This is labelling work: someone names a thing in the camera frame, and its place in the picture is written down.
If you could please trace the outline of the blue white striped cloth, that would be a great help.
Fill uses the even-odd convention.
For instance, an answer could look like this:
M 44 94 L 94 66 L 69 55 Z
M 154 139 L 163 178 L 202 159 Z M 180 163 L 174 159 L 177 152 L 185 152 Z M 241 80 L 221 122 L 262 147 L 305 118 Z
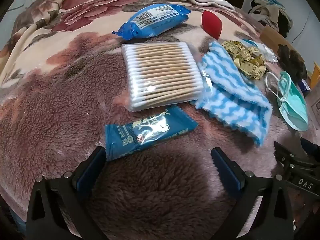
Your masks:
M 239 72 L 230 55 L 216 41 L 209 44 L 199 67 L 204 90 L 195 107 L 262 146 L 272 115 L 272 105 L 266 96 Z

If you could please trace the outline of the brown cardboard box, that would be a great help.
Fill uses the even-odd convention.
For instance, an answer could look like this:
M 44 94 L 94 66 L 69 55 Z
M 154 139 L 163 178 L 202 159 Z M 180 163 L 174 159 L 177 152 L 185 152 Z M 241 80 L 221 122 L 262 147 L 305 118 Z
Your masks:
M 279 57 L 278 49 L 279 45 L 284 45 L 289 48 L 289 50 L 293 50 L 298 54 L 298 58 L 300 61 L 304 62 L 303 58 L 299 54 L 297 50 L 285 39 L 283 38 L 278 32 L 276 32 L 273 28 L 269 25 L 266 25 L 260 33 L 260 40 L 268 46 L 268 48 L 272 49 L 273 52 Z

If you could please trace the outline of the green face mask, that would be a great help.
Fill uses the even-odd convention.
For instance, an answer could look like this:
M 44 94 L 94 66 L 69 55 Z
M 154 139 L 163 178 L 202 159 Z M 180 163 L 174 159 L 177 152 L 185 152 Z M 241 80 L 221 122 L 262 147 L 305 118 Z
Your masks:
M 307 105 L 304 97 L 286 71 L 277 77 L 267 72 L 264 77 L 266 88 L 276 97 L 280 114 L 294 130 L 305 132 L 309 127 Z

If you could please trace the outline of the blue wet wipes pack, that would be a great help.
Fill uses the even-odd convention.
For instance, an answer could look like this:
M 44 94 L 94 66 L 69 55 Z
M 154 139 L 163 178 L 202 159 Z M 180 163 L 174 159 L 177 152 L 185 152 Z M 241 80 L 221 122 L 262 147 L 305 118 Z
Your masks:
M 156 37 L 186 22 L 190 13 L 179 4 L 153 4 L 136 12 L 113 34 L 127 41 Z

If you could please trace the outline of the red makeup sponge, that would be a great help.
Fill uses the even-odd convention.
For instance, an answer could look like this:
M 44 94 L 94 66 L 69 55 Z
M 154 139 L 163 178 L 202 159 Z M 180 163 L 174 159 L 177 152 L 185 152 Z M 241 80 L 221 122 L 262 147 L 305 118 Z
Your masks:
M 212 12 L 202 13 L 202 27 L 211 37 L 218 40 L 222 32 L 222 21 Z

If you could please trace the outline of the black hair scrunchie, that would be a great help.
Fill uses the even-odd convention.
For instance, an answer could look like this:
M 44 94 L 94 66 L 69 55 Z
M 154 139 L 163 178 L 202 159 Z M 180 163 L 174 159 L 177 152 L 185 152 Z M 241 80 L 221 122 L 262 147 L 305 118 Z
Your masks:
M 307 70 L 304 61 L 299 58 L 299 55 L 295 50 L 289 49 L 287 45 L 279 44 L 278 56 L 282 70 L 290 75 L 291 80 L 295 85 L 307 78 Z

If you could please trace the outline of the pile of clothes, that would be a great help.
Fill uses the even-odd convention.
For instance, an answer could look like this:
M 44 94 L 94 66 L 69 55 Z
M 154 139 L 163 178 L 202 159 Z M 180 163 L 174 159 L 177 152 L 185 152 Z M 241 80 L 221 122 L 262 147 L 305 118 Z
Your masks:
M 263 26 L 270 26 L 284 38 L 293 26 L 292 18 L 277 0 L 252 0 L 248 14 Z

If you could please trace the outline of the yellow measuring tape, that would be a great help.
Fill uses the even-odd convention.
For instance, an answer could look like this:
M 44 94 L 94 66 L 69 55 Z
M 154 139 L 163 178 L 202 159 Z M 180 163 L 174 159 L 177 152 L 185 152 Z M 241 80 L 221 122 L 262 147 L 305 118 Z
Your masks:
M 246 47 L 239 41 L 223 41 L 221 46 L 248 79 L 260 80 L 263 77 L 267 69 L 266 60 L 258 48 Z

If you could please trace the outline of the floral fleece blanket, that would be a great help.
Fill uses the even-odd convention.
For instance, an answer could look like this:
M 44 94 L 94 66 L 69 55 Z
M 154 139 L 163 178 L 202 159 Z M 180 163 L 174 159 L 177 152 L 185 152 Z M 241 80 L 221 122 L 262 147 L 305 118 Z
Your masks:
M 1 196 L 20 219 L 39 175 L 59 178 L 97 146 L 104 127 L 155 113 L 125 108 L 123 41 L 114 31 L 158 0 L 36 0 L 15 21 L 1 50 Z M 210 157 L 220 147 L 262 177 L 281 172 L 275 141 L 304 155 L 318 142 L 310 125 L 292 130 L 273 107 L 263 146 L 189 103 L 198 122 L 187 134 L 107 163 L 88 200 L 110 239 L 209 239 L 233 206 Z

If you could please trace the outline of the cotton swabs pack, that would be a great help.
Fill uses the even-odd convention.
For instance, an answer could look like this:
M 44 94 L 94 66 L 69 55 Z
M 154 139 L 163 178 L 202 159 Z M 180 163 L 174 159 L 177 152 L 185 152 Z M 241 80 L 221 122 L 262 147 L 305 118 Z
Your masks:
M 203 81 L 190 47 L 185 42 L 124 44 L 127 70 L 127 109 L 145 109 L 196 100 Z

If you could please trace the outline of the dark blue snack packet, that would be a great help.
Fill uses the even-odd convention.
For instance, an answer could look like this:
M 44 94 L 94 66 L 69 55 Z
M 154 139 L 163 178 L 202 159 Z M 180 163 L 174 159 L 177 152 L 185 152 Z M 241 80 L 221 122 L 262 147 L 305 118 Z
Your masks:
M 193 131 L 198 123 L 173 105 L 129 124 L 105 125 L 106 160 L 113 161 Z

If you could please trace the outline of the white blue gauze packet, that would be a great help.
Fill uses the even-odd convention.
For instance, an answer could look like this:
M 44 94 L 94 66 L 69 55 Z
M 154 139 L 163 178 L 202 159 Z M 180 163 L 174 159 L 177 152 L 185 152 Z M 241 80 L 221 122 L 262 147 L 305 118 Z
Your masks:
M 277 63 L 278 57 L 277 55 L 270 49 L 268 46 L 264 45 L 263 43 L 255 42 L 248 39 L 242 39 L 242 44 L 246 47 L 255 47 L 257 50 L 259 50 L 258 53 L 255 53 L 255 55 L 263 55 L 266 61 L 271 63 Z

